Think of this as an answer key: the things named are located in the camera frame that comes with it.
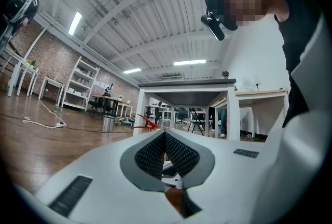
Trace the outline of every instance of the ceiling fixture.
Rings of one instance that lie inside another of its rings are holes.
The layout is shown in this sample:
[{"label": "ceiling fixture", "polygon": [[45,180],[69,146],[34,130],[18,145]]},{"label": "ceiling fixture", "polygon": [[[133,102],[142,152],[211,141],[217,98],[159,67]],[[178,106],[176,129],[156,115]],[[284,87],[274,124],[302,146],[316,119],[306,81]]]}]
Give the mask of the ceiling fixture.
[{"label": "ceiling fixture", "polygon": [[68,31],[68,33],[70,35],[74,34],[75,28],[77,27],[77,24],[78,24],[79,20],[81,19],[81,17],[82,17],[82,15],[79,12],[76,12],[73,22],[71,24],[71,27],[69,28],[69,31]]},{"label": "ceiling fixture", "polygon": [[206,63],[206,59],[204,59],[204,60],[192,60],[192,61],[174,62],[174,65],[205,64],[205,63]]},{"label": "ceiling fixture", "polygon": [[135,68],[135,69],[131,69],[131,70],[128,70],[128,71],[124,71],[125,74],[130,74],[130,73],[134,73],[134,72],[138,72],[138,71],[142,71],[140,70],[139,68]]}]

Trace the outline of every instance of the brick wall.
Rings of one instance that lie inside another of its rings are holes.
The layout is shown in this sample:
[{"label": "brick wall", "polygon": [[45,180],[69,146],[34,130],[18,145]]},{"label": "brick wall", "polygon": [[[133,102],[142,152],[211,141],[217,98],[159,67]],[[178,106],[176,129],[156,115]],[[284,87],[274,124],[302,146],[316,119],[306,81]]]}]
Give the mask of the brick wall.
[{"label": "brick wall", "polygon": [[[43,28],[37,22],[33,21],[31,24],[22,29],[11,42],[19,51],[19,53],[24,56],[42,29]],[[73,67],[75,66],[80,56],[81,55],[77,51],[73,50],[58,38],[51,35],[48,31],[44,32],[27,58],[30,61],[35,60],[36,67],[39,68],[39,76],[37,78],[33,92],[39,94],[40,87],[45,76],[51,77],[52,79],[54,79],[56,76],[58,82],[66,84],[73,70]],[[82,57],[82,60],[94,67],[98,67],[96,64],[85,57]],[[23,88],[27,89],[29,87],[30,79],[30,75],[27,74],[22,85]],[[118,95],[123,95],[123,100],[130,100],[131,104],[133,105],[133,110],[136,110],[137,99],[139,96],[138,88],[130,85],[129,83],[104,70],[103,68],[100,69],[97,80],[110,84],[113,83],[113,95],[116,97],[118,97]],[[44,93],[44,97],[55,100],[58,94],[58,89],[51,85],[48,85],[47,88],[48,92]],[[103,93],[103,88],[94,86],[91,95],[102,95]],[[81,102],[81,99],[75,96],[71,96],[70,100],[72,103]]]}]

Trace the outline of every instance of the dark baseball cap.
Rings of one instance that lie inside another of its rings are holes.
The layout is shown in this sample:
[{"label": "dark baseball cap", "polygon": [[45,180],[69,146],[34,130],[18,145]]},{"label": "dark baseball cap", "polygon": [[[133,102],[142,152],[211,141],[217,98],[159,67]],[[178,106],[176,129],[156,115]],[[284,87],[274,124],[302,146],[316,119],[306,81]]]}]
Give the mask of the dark baseball cap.
[{"label": "dark baseball cap", "polygon": [[235,20],[231,20],[229,13],[224,11],[224,0],[205,0],[207,12],[212,12],[216,19],[227,29],[235,31],[238,26]]}]

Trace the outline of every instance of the white shelving unit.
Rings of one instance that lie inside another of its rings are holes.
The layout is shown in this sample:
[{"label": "white shelving unit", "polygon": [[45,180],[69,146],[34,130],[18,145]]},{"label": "white shelving unit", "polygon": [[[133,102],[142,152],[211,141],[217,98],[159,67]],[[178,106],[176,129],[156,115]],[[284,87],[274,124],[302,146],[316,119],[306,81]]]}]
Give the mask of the white shelving unit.
[{"label": "white shelving unit", "polygon": [[[72,70],[70,78],[65,87],[61,106],[63,107],[63,105],[67,105],[86,111],[94,82],[99,73],[99,68],[89,65],[88,63],[82,61],[81,58],[82,57],[79,57]],[[70,97],[81,98],[81,105],[69,102]]]}]

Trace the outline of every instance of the white extension cord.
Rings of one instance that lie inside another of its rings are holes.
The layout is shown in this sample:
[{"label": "white extension cord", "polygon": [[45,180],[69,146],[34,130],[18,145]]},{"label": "white extension cord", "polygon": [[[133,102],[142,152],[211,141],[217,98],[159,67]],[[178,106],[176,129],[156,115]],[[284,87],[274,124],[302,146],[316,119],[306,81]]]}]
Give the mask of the white extension cord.
[{"label": "white extension cord", "polygon": [[27,117],[27,116],[25,116],[25,117],[24,117],[25,120],[23,120],[24,123],[28,123],[28,122],[30,122],[30,123],[34,123],[34,124],[40,125],[41,127],[49,128],[49,129],[53,129],[53,128],[63,128],[63,127],[66,126],[66,123],[65,123],[61,118],[59,118],[54,112],[50,111],[49,108],[47,108],[47,107],[45,106],[44,103],[42,103],[41,101],[39,101],[39,102],[40,102],[41,104],[43,104],[43,106],[48,110],[49,113],[54,114],[54,115],[55,115],[55,116],[56,116],[61,122],[58,122],[58,123],[57,123],[57,126],[55,126],[55,127],[49,127],[48,125],[44,125],[44,124],[41,124],[41,123],[39,123],[39,122],[33,122],[33,121],[30,121],[30,118]]}]

